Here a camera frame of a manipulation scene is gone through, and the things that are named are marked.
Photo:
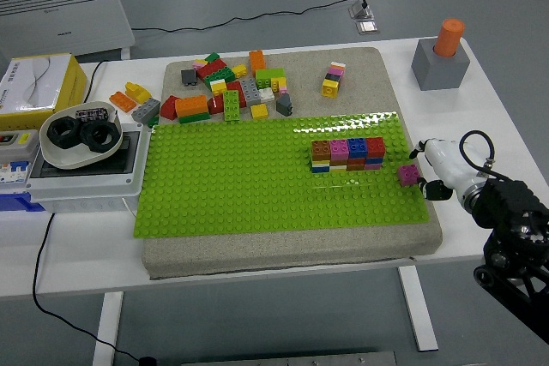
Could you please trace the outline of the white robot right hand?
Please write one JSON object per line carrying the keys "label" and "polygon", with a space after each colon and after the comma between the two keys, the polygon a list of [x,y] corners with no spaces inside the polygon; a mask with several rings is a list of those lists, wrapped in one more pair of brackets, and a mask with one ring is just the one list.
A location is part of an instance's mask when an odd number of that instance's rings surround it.
{"label": "white robot right hand", "polygon": [[419,153],[433,168],[438,180],[427,182],[419,177],[417,183],[423,196],[430,201],[445,201],[456,193],[461,206],[472,212],[480,191],[486,183],[486,177],[480,176],[463,158],[456,141],[431,138],[420,141],[409,158],[415,159]]}

